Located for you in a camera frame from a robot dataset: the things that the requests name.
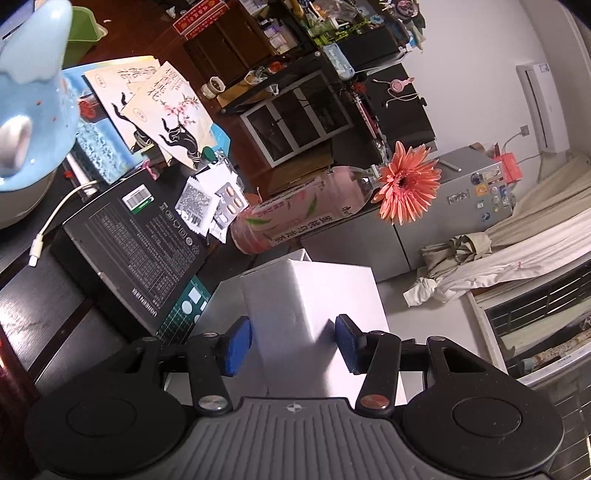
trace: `plastic bottle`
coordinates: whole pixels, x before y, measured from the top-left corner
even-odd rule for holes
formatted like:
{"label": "plastic bottle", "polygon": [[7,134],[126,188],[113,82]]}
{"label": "plastic bottle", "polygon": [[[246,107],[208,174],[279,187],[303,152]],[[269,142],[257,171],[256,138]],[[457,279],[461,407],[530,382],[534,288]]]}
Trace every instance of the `plastic bottle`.
{"label": "plastic bottle", "polygon": [[259,254],[360,211],[379,187],[376,166],[331,167],[315,178],[244,210],[231,224],[236,246]]}

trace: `book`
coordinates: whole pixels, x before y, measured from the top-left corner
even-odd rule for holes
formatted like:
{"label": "book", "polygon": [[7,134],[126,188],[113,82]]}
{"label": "book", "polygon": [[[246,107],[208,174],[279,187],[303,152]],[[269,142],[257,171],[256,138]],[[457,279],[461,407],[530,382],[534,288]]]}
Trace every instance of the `book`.
{"label": "book", "polygon": [[189,82],[169,62],[138,89],[121,111],[174,158],[197,171],[204,147],[215,147],[213,120]]}
{"label": "book", "polygon": [[156,59],[91,69],[84,73],[115,128],[132,153],[153,144],[152,139],[121,114],[142,82],[160,68]]}
{"label": "book", "polygon": [[100,100],[87,82],[84,73],[93,68],[120,65],[130,61],[153,60],[151,56],[133,59],[109,60],[91,65],[81,65],[66,69],[63,76],[69,94],[78,101],[80,119],[76,131],[74,156],[81,167],[94,179],[112,184],[144,160],[147,153],[132,153],[125,144]]}

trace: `white wall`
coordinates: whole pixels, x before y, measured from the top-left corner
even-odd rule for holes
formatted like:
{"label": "white wall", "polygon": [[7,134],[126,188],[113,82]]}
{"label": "white wall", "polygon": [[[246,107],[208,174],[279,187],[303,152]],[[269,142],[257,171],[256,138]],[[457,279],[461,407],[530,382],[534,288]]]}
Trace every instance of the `white wall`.
{"label": "white wall", "polygon": [[[545,61],[544,50],[518,0],[421,0],[424,52],[403,65],[427,100],[438,154],[474,142],[502,144],[529,125],[531,135],[508,149],[517,160],[538,153],[530,112],[515,67]],[[521,164],[517,195],[535,185],[540,159]]]}

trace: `green container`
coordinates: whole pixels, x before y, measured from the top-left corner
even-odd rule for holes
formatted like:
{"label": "green container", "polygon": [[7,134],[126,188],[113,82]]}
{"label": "green container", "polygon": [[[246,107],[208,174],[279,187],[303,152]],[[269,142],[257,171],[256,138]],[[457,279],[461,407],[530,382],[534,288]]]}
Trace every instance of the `green container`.
{"label": "green container", "polygon": [[84,55],[107,35],[108,31],[96,22],[92,10],[73,7],[72,28],[64,56],[64,68],[78,65]]}

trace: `blue ceramic object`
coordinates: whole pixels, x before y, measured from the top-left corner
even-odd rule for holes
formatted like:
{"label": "blue ceramic object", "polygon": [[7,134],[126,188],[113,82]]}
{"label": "blue ceramic object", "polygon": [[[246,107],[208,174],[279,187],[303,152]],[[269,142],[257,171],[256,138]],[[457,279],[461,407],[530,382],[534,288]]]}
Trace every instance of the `blue ceramic object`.
{"label": "blue ceramic object", "polygon": [[61,76],[72,5],[48,0],[0,47],[0,192],[46,177],[74,146],[80,112]]}

